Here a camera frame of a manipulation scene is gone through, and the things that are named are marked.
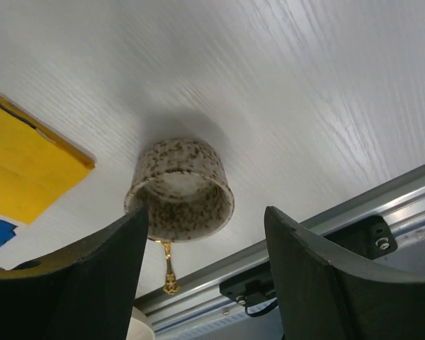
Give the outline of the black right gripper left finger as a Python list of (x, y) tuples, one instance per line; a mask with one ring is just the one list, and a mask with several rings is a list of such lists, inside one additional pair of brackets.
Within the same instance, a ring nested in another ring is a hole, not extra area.
[(125, 339), (147, 242), (138, 208), (11, 270), (0, 269), (0, 339)]

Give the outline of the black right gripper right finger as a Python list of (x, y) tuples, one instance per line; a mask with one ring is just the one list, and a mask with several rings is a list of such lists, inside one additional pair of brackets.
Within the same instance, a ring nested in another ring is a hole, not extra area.
[(425, 276), (308, 243), (328, 281), (279, 304), (287, 339), (425, 339)]

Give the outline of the cream round plate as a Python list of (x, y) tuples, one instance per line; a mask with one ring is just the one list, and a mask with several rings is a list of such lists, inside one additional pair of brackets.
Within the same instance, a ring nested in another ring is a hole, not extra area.
[(127, 332), (126, 340), (156, 339), (151, 322), (147, 316), (136, 307), (132, 308), (132, 314)]

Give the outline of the gold spoon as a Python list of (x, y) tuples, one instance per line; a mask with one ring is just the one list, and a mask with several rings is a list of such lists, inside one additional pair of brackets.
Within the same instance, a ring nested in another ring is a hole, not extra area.
[(150, 239), (151, 241), (160, 244), (164, 248), (164, 256), (166, 260), (166, 275), (165, 282), (162, 290), (167, 295), (175, 295), (180, 290), (180, 286), (176, 280), (176, 275), (173, 270), (172, 262), (171, 262), (171, 243), (164, 242), (159, 239)]

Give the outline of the yellow Pikachu cloth placemat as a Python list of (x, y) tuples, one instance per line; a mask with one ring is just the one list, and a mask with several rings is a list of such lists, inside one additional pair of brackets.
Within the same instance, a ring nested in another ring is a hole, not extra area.
[(91, 157), (0, 96), (0, 248), (94, 167)]

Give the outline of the speckled ceramic cup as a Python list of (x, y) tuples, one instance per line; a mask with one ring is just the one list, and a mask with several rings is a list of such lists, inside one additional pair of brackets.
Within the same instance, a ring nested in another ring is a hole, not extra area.
[(234, 194), (218, 153), (205, 141), (171, 138), (141, 152), (124, 211), (148, 210), (155, 242), (193, 242), (219, 232), (231, 219)]

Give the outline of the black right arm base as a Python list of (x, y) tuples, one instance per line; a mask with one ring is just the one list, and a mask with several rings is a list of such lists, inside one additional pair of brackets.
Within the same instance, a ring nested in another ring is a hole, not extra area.
[(268, 314), (294, 297), (308, 283), (324, 278), (328, 264), (308, 241), (328, 245), (340, 254), (375, 260), (397, 250), (388, 224), (370, 216), (328, 234), (315, 235), (280, 211), (266, 211), (264, 218), (269, 260), (239, 273), (219, 285), (221, 295), (244, 308), (250, 317)]

